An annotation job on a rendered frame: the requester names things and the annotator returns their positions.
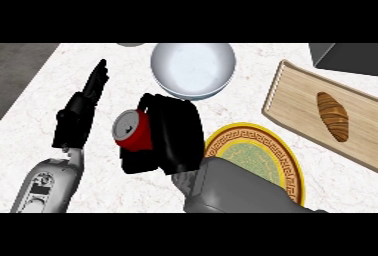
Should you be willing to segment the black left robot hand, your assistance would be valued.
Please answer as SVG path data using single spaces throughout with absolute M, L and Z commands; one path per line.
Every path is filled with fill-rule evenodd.
M 107 79 L 106 60 L 101 59 L 91 71 L 84 89 L 73 93 L 64 108 L 57 111 L 53 148 L 84 147 Z

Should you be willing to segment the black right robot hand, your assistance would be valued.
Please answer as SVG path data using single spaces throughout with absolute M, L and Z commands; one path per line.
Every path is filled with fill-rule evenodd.
M 152 149 L 131 152 L 119 147 L 126 174 L 162 169 L 166 175 L 193 171 L 203 158 L 199 113 L 187 100 L 144 93 L 135 109 L 149 116 Z

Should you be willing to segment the red can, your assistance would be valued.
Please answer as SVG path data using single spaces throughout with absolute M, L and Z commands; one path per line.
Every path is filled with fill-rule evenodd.
M 149 116 L 141 110 L 124 111 L 112 125 L 116 145 L 131 152 L 152 149 Z

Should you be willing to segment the yellow patterned plate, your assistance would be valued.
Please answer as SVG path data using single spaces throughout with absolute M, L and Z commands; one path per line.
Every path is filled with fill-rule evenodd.
M 262 126 L 239 122 L 222 126 L 205 142 L 205 157 L 220 157 L 270 181 L 304 205 L 304 176 L 295 155 L 280 137 Z

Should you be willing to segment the white bowl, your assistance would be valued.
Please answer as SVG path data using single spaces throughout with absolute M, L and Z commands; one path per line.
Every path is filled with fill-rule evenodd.
M 228 43 L 158 43 L 150 70 L 160 88 L 190 101 L 212 97 L 228 84 L 236 56 Z

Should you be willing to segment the wooden cutting board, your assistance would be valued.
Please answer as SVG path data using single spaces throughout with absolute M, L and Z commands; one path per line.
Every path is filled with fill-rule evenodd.
M 378 172 L 378 98 L 296 67 L 277 66 L 262 115 Z

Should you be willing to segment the brown croissant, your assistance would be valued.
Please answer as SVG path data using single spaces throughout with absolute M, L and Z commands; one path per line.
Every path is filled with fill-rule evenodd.
M 342 105 L 324 92 L 317 93 L 317 110 L 332 137 L 338 142 L 345 142 L 348 140 L 348 114 Z

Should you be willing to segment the dark grey appliance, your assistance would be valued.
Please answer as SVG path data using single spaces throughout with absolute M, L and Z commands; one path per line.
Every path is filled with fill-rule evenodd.
M 378 76 L 378 43 L 310 43 L 317 69 Z

